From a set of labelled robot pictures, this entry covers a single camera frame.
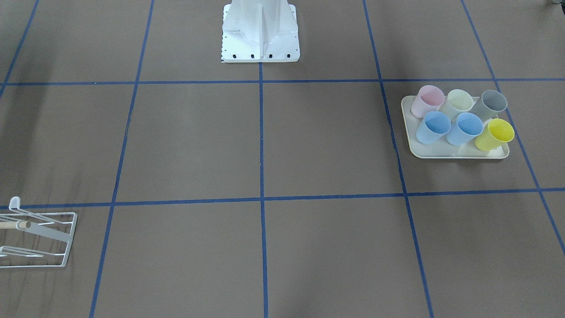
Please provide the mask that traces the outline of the blue plastic cup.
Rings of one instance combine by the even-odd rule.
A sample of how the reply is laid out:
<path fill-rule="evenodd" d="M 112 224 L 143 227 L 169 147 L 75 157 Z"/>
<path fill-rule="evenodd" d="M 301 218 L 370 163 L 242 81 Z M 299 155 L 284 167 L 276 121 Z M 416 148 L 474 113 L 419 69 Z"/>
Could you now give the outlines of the blue plastic cup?
<path fill-rule="evenodd" d="M 422 144 L 432 144 L 442 138 L 451 129 L 451 121 L 440 111 L 431 111 L 425 115 L 416 130 L 416 139 Z"/>
<path fill-rule="evenodd" d="M 475 114 L 461 113 L 446 134 L 448 143 L 461 146 L 483 132 L 483 121 Z"/>

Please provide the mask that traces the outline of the yellow plastic cup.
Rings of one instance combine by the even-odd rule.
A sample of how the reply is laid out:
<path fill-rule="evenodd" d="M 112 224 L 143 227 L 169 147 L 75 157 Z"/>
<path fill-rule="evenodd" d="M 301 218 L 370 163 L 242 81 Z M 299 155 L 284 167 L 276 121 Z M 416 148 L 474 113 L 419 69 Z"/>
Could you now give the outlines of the yellow plastic cup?
<path fill-rule="evenodd" d="M 508 121 L 494 118 L 486 124 L 483 132 L 474 139 L 474 143 L 481 151 L 491 151 L 511 142 L 514 137 L 514 127 Z"/>

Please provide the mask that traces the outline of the pink plastic cup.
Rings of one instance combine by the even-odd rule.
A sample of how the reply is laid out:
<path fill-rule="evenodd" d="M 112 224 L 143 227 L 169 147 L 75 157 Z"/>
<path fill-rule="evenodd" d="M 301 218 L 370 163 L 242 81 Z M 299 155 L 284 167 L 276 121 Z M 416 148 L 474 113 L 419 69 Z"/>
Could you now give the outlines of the pink plastic cup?
<path fill-rule="evenodd" d="M 424 85 L 418 91 L 411 105 L 411 114 L 424 118 L 431 111 L 437 111 L 445 102 L 443 91 L 434 85 Z"/>

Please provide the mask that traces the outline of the pale green plastic cup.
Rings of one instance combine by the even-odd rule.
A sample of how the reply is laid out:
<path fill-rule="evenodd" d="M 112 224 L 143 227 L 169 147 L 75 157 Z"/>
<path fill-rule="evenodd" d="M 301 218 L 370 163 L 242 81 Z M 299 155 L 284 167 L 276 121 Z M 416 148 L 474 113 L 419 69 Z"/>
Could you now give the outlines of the pale green plastic cup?
<path fill-rule="evenodd" d="M 470 111 L 473 106 L 474 100 L 469 93 L 462 89 L 453 89 L 445 97 L 444 104 L 439 111 L 444 113 L 450 121 L 454 121 L 458 115 Z"/>

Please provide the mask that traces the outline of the grey plastic cup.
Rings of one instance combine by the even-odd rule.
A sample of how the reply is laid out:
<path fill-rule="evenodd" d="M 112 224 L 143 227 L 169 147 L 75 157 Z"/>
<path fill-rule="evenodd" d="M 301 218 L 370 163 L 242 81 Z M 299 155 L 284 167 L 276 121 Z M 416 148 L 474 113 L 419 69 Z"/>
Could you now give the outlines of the grey plastic cup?
<path fill-rule="evenodd" d="M 507 109 L 507 98 L 495 90 L 487 90 L 475 102 L 470 113 L 476 115 L 481 121 L 488 121 Z"/>

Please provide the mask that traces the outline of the cream plastic tray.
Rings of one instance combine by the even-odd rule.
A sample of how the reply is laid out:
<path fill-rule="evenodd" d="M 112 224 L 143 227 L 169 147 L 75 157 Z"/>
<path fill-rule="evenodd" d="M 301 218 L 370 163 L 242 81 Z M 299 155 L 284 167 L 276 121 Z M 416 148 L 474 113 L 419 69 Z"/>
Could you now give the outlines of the cream plastic tray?
<path fill-rule="evenodd" d="M 413 155 L 420 159 L 505 159 L 510 154 L 508 144 L 503 144 L 490 151 L 481 151 L 474 141 L 468 141 L 461 146 L 448 143 L 445 137 L 425 145 L 416 139 L 416 130 L 421 119 L 411 114 L 411 105 L 416 96 L 404 96 L 401 100 L 402 117 L 407 135 L 408 147 Z"/>

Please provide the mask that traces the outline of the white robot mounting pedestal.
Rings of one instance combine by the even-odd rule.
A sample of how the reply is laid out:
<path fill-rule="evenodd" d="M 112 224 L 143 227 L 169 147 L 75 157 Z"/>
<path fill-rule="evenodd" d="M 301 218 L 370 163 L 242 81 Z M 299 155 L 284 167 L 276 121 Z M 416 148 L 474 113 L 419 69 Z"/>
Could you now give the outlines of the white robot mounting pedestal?
<path fill-rule="evenodd" d="M 287 0 L 233 0 L 222 13 L 223 63 L 299 61 L 297 10 Z"/>

